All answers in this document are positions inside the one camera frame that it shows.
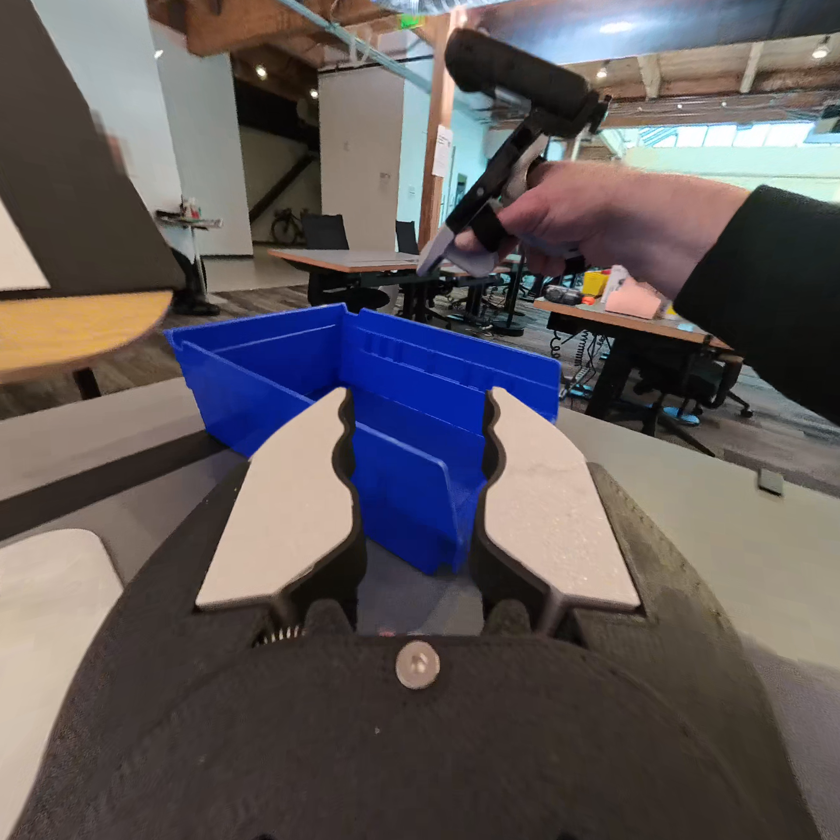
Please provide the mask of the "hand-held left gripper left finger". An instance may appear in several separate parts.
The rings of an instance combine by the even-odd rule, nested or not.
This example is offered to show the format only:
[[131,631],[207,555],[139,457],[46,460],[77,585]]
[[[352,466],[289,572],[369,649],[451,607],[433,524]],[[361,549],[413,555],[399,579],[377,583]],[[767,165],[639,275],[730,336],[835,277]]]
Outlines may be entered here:
[[336,602],[352,628],[367,565],[354,403],[339,386],[259,446],[196,596],[200,610],[267,606],[282,627]]

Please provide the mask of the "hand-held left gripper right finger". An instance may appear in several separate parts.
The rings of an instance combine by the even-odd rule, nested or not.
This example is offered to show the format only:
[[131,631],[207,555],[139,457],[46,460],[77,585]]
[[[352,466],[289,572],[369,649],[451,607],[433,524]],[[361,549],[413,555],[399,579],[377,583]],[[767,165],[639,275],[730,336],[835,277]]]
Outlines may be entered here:
[[554,635],[577,607],[633,614],[642,600],[584,454],[509,391],[486,393],[469,575],[486,620],[503,602]]

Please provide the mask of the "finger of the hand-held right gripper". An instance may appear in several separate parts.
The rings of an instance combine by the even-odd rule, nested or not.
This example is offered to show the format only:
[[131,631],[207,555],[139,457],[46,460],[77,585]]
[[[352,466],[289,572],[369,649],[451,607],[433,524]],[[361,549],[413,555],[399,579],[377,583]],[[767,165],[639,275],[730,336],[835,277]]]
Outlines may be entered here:
[[451,264],[469,277],[488,276],[500,259],[498,248],[488,250],[482,244],[464,248],[453,242],[451,247]]
[[448,248],[454,241],[455,234],[452,230],[446,224],[441,224],[435,236],[426,243],[418,256],[416,275],[430,277],[441,266],[448,270],[461,270],[460,265],[447,256]]

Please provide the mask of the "blue plastic bin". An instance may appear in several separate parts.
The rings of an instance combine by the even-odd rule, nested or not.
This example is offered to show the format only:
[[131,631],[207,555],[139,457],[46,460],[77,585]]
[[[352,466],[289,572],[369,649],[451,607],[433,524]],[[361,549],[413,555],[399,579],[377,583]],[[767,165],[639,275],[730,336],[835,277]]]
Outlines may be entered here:
[[560,407],[556,360],[342,304],[164,334],[206,431],[245,457],[348,388],[364,532],[425,574],[465,564],[487,391],[499,386],[551,423]]

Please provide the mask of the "person's right forearm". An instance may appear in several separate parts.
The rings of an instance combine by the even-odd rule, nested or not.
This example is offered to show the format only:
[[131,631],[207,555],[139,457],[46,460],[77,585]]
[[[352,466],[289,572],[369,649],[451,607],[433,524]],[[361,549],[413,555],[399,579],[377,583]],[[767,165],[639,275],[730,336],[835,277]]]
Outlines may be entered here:
[[838,205],[760,186],[674,303],[775,390],[838,425]]

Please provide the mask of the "person's right hand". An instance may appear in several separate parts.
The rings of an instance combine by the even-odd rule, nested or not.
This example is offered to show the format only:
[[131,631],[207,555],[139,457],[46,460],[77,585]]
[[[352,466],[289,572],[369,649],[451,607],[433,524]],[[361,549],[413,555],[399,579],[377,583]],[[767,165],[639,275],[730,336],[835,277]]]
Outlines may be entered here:
[[531,184],[498,214],[507,233],[500,255],[520,245],[533,269],[556,276],[562,246],[577,245],[589,264],[622,266],[670,300],[750,196],[617,163],[543,163]]

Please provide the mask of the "wooden pillar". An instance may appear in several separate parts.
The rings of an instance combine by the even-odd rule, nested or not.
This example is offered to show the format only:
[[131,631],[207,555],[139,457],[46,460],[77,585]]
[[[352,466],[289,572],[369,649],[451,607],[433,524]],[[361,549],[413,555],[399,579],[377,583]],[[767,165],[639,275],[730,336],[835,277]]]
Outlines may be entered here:
[[445,178],[432,176],[436,131],[439,124],[450,128],[454,107],[455,83],[445,64],[449,37],[459,26],[460,12],[431,17],[424,28],[424,37],[434,49],[434,61],[427,115],[427,139],[423,165],[423,190],[417,239],[421,249],[435,236],[439,227]]

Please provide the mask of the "grey office desk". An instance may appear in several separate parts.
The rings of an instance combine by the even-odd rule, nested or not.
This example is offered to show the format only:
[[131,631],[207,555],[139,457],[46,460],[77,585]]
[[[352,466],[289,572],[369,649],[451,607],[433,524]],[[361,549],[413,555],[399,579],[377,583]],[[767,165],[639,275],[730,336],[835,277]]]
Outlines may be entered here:
[[511,277],[515,273],[509,260],[504,260],[496,268],[481,270],[478,277],[473,277],[450,261],[444,260],[429,275],[419,276],[419,255],[401,252],[270,248],[268,254],[310,273],[360,275],[362,286],[397,284],[408,287],[408,291],[403,294],[403,315],[423,323],[427,323],[434,316],[432,309],[426,304],[429,284],[446,281],[461,288],[499,286],[502,277]]

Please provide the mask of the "bicycle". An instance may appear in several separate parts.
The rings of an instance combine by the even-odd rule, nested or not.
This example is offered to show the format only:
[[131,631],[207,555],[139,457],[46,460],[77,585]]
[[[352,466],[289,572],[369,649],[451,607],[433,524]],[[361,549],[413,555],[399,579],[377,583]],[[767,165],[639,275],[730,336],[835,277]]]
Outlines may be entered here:
[[279,247],[305,248],[307,238],[302,219],[307,215],[307,207],[303,207],[300,213],[295,213],[290,207],[275,210],[270,226],[272,241]]

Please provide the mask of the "pink foam block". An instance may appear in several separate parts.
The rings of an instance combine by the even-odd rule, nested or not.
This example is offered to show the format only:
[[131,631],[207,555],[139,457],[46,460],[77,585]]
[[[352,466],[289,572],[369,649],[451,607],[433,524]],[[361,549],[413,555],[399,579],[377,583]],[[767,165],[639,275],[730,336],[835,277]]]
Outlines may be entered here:
[[663,297],[647,283],[613,270],[602,295],[605,312],[642,320],[655,320],[664,306]]

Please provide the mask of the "wood-edged work table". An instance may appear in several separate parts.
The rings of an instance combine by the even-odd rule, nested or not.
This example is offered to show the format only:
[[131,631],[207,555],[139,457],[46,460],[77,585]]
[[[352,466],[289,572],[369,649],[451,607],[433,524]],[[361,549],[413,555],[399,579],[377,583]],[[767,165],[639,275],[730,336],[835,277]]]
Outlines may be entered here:
[[672,431],[699,451],[706,450],[670,416],[662,414],[663,396],[651,409],[631,405],[623,400],[624,388],[634,369],[634,361],[643,353],[662,354],[676,351],[686,356],[680,370],[679,387],[687,386],[692,368],[702,356],[723,364],[723,375],[718,388],[718,404],[739,378],[743,358],[718,338],[702,331],[696,325],[679,319],[644,319],[605,310],[601,302],[587,306],[537,299],[533,306],[549,314],[548,329],[573,337],[578,333],[592,333],[597,338],[611,340],[612,347],[598,376],[585,414],[602,421],[618,423],[628,420],[643,421],[645,434],[654,435],[658,425]]

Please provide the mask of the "white side table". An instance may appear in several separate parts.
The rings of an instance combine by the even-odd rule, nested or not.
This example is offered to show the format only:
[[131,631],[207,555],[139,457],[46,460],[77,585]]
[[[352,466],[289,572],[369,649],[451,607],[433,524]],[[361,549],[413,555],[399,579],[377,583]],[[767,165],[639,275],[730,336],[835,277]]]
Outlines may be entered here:
[[154,216],[184,276],[184,287],[175,292],[171,310],[178,316],[190,318],[219,315],[219,307],[207,299],[203,258],[197,249],[196,233],[220,228],[221,220],[203,218],[194,202],[185,198],[177,210],[157,208]]

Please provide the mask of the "white document stand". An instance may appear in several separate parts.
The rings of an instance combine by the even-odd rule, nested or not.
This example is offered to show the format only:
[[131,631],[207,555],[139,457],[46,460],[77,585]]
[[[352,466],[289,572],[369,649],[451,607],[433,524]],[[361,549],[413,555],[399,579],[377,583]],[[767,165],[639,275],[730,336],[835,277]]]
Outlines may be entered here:
[[1,549],[1,838],[24,809],[70,682],[122,590],[91,531],[42,532]]

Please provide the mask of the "instruction sheet on wooden board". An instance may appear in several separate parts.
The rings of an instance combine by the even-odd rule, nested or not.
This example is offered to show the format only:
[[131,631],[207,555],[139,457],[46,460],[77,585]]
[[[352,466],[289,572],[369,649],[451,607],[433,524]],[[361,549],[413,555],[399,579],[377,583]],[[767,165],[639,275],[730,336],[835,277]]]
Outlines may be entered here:
[[184,284],[31,2],[2,2],[1,36],[1,202],[50,284],[1,294],[9,385],[144,339]]

